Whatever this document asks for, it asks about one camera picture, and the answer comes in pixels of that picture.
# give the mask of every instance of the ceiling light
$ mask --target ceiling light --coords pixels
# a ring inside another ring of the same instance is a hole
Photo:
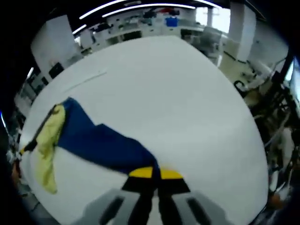
[[[85,24],[85,25],[82,25],[80,28],[74,30],[74,31],[72,32],[72,34],[75,34],[75,33],[79,32],[79,31],[81,31],[81,30],[82,30],[83,28],[85,28],[85,27],[86,27],[86,24]]]
[[[186,6],[186,5],[181,5],[181,4],[155,3],[155,4],[144,4],[144,5],[139,5],[139,6],[131,6],[131,7],[127,7],[127,8],[122,8],[122,9],[104,14],[102,17],[107,17],[107,16],[113,15],[115,13],[131,10],[131,9],[134,9],[134,8],[144,8],[144,7],[153,7],[153,6],[180,7],[180,8],[196,9],[196,7],[194,7],[194,6]]]
[[[264,19],[266,19],[266,17],[264,17],[263,14],[257,8],[255,8],[254,5],[251,4],[251,2],[249,2],[248,0],[246,0],[246,2],[249,3],[249,5],[251,5]]]
[[[32,72],[33,72],[33,67],[31,67],[29,73],[27,74],[27,78],[26,79],[28,79],[32,75]]]
[[[82,16],[79,17],[79,19],[82,20],[83,18],[87,17],[88,15],[91,15],[92,13],[94,13],[94,12],[96,12],[96,11],[102,9],[102,8],[105,8],[107,6],[111,6],[113,4],[116,4],[116,3],[119,3],[119,2],[123,2],[123,1],[127,1],[127,0],[116,0],[116,1],[108,2],[108,3],[104,4],[104,5],[101,5],[101,6],[97,7],[97,8],[95,8],[95,9],[87,12],[86,14],[83,14]]]
[[[205,3],[206,5],[210,5],[210,6],[213,6],[213,7],[216,7],[216,8],[222,8],[214,3],[211,3],[209,1],[205,1],[205,0],[194,0],[194,1],[198,1],[198,2],[201,2],[201,3]]]
[[[142,3],[141,1],[132,1],[132,2],[129,2],[129,3],[124,3],[124,6],[139,5],[141,3]]]

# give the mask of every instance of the wall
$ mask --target wall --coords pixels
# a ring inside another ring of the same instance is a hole
[[[48,74],[56,59],[55,49],[47,33],[46,24],[42,26],[31,43],[31,52],[43,74]]]
[[[66,15],[47,21],[31,43],[31,52],[44,75],[48,75],[57,62],[66,65],[77,51]]]
[[[273,68],[274,63],[287,56],[288,44],[280,35],[265,22],[257,21],[253,45],[249,61],[258,60],[266,66]],[[284,62],[276,66],[281,71]]]
[[[77,54],[74,35],[66,15],[46,22],[48,34],[54,43],[55,54],[61,64]]]
[[[114,24],[114,26],[118,26],[119,24],[123,23],[125,19],[133,16],[133,15],[141,15],[143,13],[143,9],[133,10],[128,12],[123,12],[117,15],[112,15],[107,18],[108,24]]]

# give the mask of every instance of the chair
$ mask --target chair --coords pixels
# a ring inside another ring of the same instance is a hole
[[[219,48],[222,37],[222,31],[212,27],[205,27],[200,42],[192,44],[196,49],[201,51],[206,57],[216,59],[219,56]]]

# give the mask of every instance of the desk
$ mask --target desk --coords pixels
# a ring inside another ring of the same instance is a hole
[[[152,37],[160,35],[175,35],[181,37],[181,30],[191,30],[202,32],[205,26],[198,25],[191,21],[179,20],[177,27],[167,27],[165,25],[165,18],[161,19],[160,22],[153,20],[153,25],[149,26],[143,23],[135,23],[125,25],[124,29],[120,30],[118,27],[113,27],[110,30],[102,30],[95,34],[96,43],[93,44],[93,50],[98,51],[107,46],[111,46],[115,43],[111,43],[112,38],[116,38],[118,43],[122,42],[121,36],[135,31],[140,31],[142,37]]]
[[[248,107],[222,72],[178,37],[113,45],[64,70],[33,103],[21,147],[51,107],[69,96],[95,124],[137,139],[160,165],[179,171],[191,190],[222,208],[233,224],[248,224],[265,206],[266,157]],[[126,180],[57,148],[58,192],[52,195],[33,177],[35,153],[24,156],[21,170],[37,199],[61,224],[76,221],[88,203]],[[161,224],[157,199],[148,224]]]

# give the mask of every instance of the yellow cloth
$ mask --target yellow cloth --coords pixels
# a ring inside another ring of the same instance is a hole
[[[20,154],[23,155],[24,152],[25,152],[25,148],[22,148],[21,151],[20,151]]]
[[[45,190],[52,194],[57,192],[53,169],[54,149],[60,137],[65,116],[66,112],[64,107],[57,105],[36,138],[36,178]]]

